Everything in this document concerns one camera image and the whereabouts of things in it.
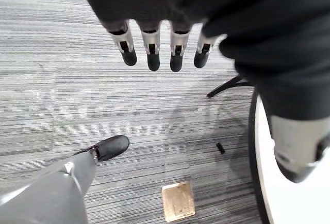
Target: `small black object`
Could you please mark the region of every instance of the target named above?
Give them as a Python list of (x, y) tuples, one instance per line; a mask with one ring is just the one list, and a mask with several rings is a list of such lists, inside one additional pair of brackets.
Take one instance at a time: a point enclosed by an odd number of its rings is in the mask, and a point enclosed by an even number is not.
[(150, 54), (147, 55), (148, 58), (148, 67), (151, 71), (157, 71), (159, 69), (159, 54)]
[(221, 154), (225, 153), (225, 150), (223, 149), (221, 143), (217, 143), (218, 150), (220, 151)]
[(128, 147), (129, 139), (124, 135), (116, 135), (81, 150), (75, 153), (74, 156), (82, 152), (95, 151), (98, 161), (107, 161), (122, 154)]
[(124, 62), (128, 66), (133, 66), (137, 62), (137, 57), (136, 57), (136, 53), (135, 53), (134, 49), (131, 52), (126, 51), (126, 52), (122, 53), (122, 56), (123, 56)]
[(170, 67), (173, 72), (178, 72), (182, 67), (182, 58), (180, 55), (171, 55)]

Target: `black cloth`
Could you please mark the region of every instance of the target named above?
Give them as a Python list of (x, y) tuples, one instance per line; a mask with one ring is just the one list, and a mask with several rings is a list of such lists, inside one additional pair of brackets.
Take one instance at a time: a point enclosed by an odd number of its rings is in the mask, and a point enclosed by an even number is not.
[(330, 0), (88, 0), (103, 22), (204, 22), (269, 114), (330, 116)]

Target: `robotic hand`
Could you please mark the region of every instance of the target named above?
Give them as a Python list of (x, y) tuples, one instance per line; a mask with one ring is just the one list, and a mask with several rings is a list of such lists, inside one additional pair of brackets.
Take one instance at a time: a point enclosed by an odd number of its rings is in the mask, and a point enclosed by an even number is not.
[(329, 146), (330, 0), (88, 0), (127, 65), (139, 24), (148, 66), (159, 68), (161, 20), (171, 22), (171, 69), (181, 69), (189, 31), (204, 24), (194, 59), (203, 67), (215, 38), (260, 93), (284, 176), (304, 180)]

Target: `office floor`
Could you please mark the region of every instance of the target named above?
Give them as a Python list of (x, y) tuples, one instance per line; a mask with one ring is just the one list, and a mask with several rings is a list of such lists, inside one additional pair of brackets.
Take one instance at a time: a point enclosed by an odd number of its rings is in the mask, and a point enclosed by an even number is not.
[(97, 166), (85, 197), (90, 223), (166, 223), (161, 187), (184, 180), (196, 215), (177, 223), (261, 223), (246, 136), (252, 88), (206, 98), (235, 71), (217, 48), (205, 68), (193, 66), (200, 26), (179, 73), (168, 22), (158, 72), (131, 28), (138, 63), (128, 67), (85, 0), (0, 0), (0, 192), (124, 134), (128, 151)]

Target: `black chair leg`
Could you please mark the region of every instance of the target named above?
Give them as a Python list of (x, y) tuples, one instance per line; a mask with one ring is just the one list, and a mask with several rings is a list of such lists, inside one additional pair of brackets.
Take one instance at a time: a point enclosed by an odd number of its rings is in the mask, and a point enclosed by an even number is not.
[(209, 92), (207, 94), (207, 97), (212, 98), (215, 95), (219, 94), (220, 92), (226, 90), (226, 89), (230, 89), (230, 88), (234, 88), (234, 87), (242, 87), (242, 86), (252, 86), (249, 82), (239, 82), (243, 80), (242, 77), (235, 76), (234, 78), (232, 78), (231, 80), (229, 80), (228, 82), (225, 82), (224, 84), (218, 86), (217, 88), (213, 89), (211, 92)]

